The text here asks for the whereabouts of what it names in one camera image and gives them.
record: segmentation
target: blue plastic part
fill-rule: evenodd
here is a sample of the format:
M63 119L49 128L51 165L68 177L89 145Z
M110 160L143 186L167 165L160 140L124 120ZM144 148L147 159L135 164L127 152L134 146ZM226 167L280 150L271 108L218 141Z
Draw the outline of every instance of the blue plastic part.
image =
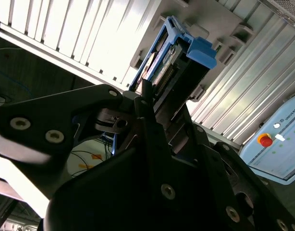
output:
M138 70L138 73L130 86L130 90L134 90L133 89L134 85L140 78L140 75L143 71L143 68L147 64L148 59L151 57L152 53L156 50L157 43L161 39L161 35L163 34L164 31L167 31L168 37L166 41L164 42L161 50L159 51L157 57L155 58L152 66L149 68L149 71L147 73L147 80L151 80L154 72L156 71L157 67L161 63L168 49L170 48L170 46L176 43L178 38L181 38L190 44L186 54L188 58L204 65L205 67L209 69L213 69L217 65L217 61L215 59L216 51L211 48L212 44L210 42L206 41L205 39L201 37L194 38L185 29L183 24L181 24L174 16L167 17L152 47L150 48L147 56L142 62Z
M263 133L271 135L270 147L258 143L258 136ZM285 140L276 139L277 134ZM285 185L295 180L295 96L269 118L242 149L240 157L259 176Z

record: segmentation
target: black cable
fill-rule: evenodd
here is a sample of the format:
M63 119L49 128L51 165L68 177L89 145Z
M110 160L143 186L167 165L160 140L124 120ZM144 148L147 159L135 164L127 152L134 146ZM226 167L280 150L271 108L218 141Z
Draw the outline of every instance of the black cable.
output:
M106 160L108 158L108 154L107 154L107 143L104 143L104 148L105 148L105 156L106 156Z
M71 154L73 154L73 155L77 156L78 158L80 158L84 162L84 164L86 165L86 168L89 169L88 164L86 163L86 161L83 158L81 158L79 155L77 155L77 154L75 154L73 152L71 152Z
M78 172L75 172L75 173L73 173L71 176L72 176L72 177L77 177L77 176L75 176L75 174L80 173L80 172L83 172L83 171L88 171L88 169L83 169L83 170L80 170L80 171L78 171Z
M102 162L104 162L100 157L98 157L97 155L95 155L95 154L93 154L91 152L87 152L87 151L72 151L72 153L81 153L81 152L83 152L83 153L89 153L89 154L95 156L96 158L98 158L99 160L101 160Z

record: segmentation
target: corrugated metal panel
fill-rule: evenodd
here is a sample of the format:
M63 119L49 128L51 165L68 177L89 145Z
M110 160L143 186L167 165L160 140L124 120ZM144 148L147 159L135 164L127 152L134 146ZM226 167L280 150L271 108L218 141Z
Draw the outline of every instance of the corrugated metal panel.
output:
M43 51L40 56L73 73L75 66L89 81L95 75L125 90L121 83L160 2L0 0L0 34L25 48L31 44L30 51Z
M235 13L258 34L189 109L197 123L242 144L295 91L295 28L263 5L245 12L239 4Z

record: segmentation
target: cable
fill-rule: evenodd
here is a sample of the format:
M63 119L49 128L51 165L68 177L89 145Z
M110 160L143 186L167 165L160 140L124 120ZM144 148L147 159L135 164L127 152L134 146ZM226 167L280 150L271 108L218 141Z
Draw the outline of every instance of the cable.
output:
M17 48L17 47L3 47L3 48L0 48L0 51L1 50L22 50L23 48Z
M104 162L100 157L98 157L97 155L91 153L91 152L87 152L87 151L72 151L72 153L89 153L93 156L95 156L96 158L98 158L99 160L101 160L102 162Z
M25 85L21 84L21 83L18 82L17 80L14 80L14 79L12 79L11 77L8 77L5 73L3 73L3 72L1 72L1 71L0 71L0 74L1 74L3 77L7 78L9 81L11 81L11 82L13 82L13 83L16 83L17 85L21 86L24 90L26 90L26 91L29 93L29 95L31 96L31 98L34 98L33 95L32 95L32 93L31 93L31 91L29 90L28 87L26 87Z
M71 152L71 154L73 154L73 155L77 156L78 158L80 158L84 162L84 164L86 165L86 168L89 169L88 164L86 163L86 161L83 158L81 158L79 155L77 155L77 154L75 154L73 152Z
M77 173L80 173L80 172L85 172L85 171L88 171L88 169L83 169L83 170L80 170L80 171L78 171L78 172L75 172L75 173L73 173L71 176L72 177L78 177L78 176L75 176L75 174L77 174Z

